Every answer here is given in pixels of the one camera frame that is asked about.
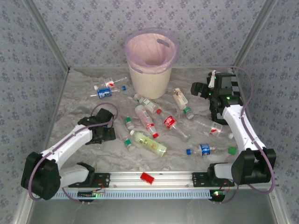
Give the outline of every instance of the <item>blue bottle cap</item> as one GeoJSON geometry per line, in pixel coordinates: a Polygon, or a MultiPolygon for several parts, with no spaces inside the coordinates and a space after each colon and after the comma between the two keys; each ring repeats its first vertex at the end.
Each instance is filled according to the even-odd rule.
{"type": "Polygon", "coordinates": [[[186,153],[187,153],[187,155],[191,155],[191,149],[186,149],[186,153]]]}

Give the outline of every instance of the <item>wall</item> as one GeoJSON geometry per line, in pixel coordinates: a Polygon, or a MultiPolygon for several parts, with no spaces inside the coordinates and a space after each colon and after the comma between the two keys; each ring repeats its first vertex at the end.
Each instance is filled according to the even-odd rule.
{"type": "Polygon", "coordinates": [[[228,65],[264,0],[34,0],[69,66],[126,66],[132,32],[168,28],[177,66],[228,65]]]}
{"type": "MultiPolygon", "coordinates": [[[[278,1],[242,67],[254,82],[255,129],[277,152],[275,173],[291,218],[299,223],[299,3],[278,1]]],[[[249,97],[248,79],[240,75],[249,97]]]]}
{"type": "Polygon", "coordinates": [[[18,0],[0,2],[0,223],[10,223],[24,162],[41,151],[66,73],[18,0]]]}

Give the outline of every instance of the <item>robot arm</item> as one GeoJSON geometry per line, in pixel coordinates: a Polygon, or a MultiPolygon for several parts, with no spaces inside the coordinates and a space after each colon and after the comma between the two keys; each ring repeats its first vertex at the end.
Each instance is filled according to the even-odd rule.
{"type": "Polygon", "coordinates": [[[51,154],[41,163],[34,175],[32,181],[32,192],[34,194],[48,200],[60,188],[65,186],[78,182],[85,184],[87,187],[92,184],[95,171],[93,167],[82,162],[70,168],[61,169],[61,167],[81,146],[93,143],[101,144],[104,141],[114,140],[115,133],[112,127],[97,126],[78,132],[78,130],[89,125],[108,122],[112,117],[111,112],[102,108],[96,116],[81,119],[68,135],[51,148],[40,154],[32,152],[26,159],[21,186],[28,189],[33,169],[49,153],[51,154]]]}
{"type": "Polygon", "coordinates": [[[243,120],[254,140],[251,140],[245,130],[241,121],[243,103],[239,96],[232,94],[231,74],[212,72],[207,78],[207,83],[193,83],[191,93],[197,96],[200,92],[201,97],[210,100],[212,119],[216,119],[213,113],[214,115],[220,113],[223,116],[234,134],[239,149],[239,156],[233,164],[212,164],[214,176],[233,180],[238,185],[269,182],[271,179],[269,167],[254,141],[263,149],[272,168],[275,164],[276,154],[273,149],[267,149],[260,141],[244,113],[243,120]]]}

